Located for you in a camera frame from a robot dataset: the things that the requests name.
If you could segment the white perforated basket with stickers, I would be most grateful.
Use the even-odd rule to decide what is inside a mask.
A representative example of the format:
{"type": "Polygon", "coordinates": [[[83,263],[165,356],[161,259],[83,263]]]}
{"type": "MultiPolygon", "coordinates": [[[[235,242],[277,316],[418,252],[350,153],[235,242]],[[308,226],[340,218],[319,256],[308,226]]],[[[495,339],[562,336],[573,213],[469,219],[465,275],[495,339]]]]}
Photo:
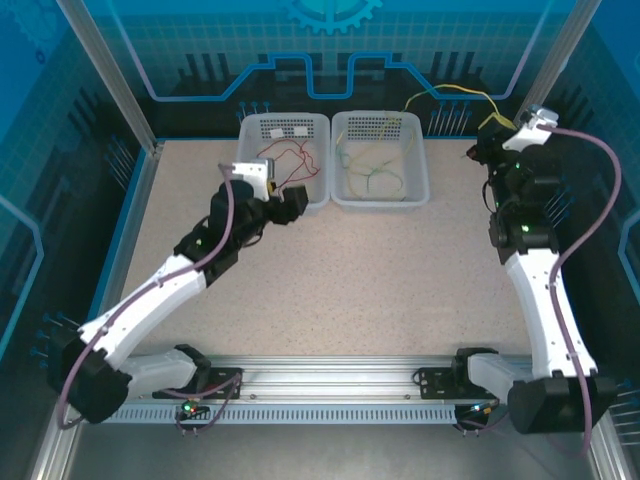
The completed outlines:
{"type": "Polygon", "coordinates": [[[275,161],[277,193],[304,185],[308,215],[317,213],[330,198],[330,121],[318,113],[263,113],[246,117],[240,127],[236,159],[275,161]],[[307,137],[294,135],[295,126],[306,126],[307,137]],[[284,137],[272,139],[270,131],[282,129],[284,137]]]}

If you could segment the plain white perforated basket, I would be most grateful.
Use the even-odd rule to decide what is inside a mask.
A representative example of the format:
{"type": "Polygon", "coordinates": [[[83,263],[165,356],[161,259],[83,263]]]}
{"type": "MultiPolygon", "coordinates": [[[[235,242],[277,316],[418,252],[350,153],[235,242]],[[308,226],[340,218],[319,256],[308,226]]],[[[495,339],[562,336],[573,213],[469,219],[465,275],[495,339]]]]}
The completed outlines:
{"type": "Polygon", "coordinates": [[[331,154],[331,199],[345,210],[409,212],[430,199],[422,126],[412,113],[336,113],[331,154]]]}

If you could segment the aluminium frame post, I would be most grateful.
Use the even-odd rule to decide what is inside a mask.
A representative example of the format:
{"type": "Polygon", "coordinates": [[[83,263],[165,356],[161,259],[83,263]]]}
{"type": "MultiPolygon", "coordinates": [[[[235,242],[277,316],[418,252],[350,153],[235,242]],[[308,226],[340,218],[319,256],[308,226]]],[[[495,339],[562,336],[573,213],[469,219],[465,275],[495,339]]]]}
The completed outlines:
{"type": "Polygon", "coordinates": [[[520,117],[527,107],[544,104],[601,2],[602,0],[576,0],[515,115],[516,124],[520,123],[520,117]]]}
{"type": "Polygon", "coordinates": [[[157,139],[133,91],[82,0],[55,0],[141,148],[156,153],[157,139]]]}

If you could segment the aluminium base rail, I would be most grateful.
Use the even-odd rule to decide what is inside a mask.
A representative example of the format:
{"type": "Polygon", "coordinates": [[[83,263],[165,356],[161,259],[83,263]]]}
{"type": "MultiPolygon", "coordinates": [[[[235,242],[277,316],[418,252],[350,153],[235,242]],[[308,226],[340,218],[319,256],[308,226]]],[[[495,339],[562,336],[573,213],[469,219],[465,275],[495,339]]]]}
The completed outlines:
{"type": "Polygon", "coordinates": [[[243,370],[239,400],[252,404],[418,404],[414,373],[451,366],[451,355],[211,355],[243,370]]]}

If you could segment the aluminium frame beam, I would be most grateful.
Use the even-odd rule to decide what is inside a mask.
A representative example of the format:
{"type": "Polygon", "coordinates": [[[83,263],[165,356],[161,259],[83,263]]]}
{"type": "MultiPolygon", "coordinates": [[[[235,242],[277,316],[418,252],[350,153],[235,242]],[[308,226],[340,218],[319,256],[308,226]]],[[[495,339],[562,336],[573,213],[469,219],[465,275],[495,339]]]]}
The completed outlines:
{"type": "Polygon", "coordinates": [[[592,431],[589,465],[593,480],[640,480],[640,453],[635,462],[632,447],[605,413],[592,431]]]}
{"type": "MultiPolygon", "coordinates": [[[[117,299],[124,289],[127,268],[131,262],[155,171],[165,143],[166,141],[161,139],[153,153],[148,154],[141,150],[136,157],[132,177],[115,224],[87,319],[92,319],[101,313],[105,305],[117,299]]],[[[55,465],[56,449],[60,443],[72,443],[74,435],[73,430],[63,431],[58,428],[57,408],[53,407],[45,423],[32,466],[24,480],[57,480],[63,477],[66,467],[55,465]]]]}

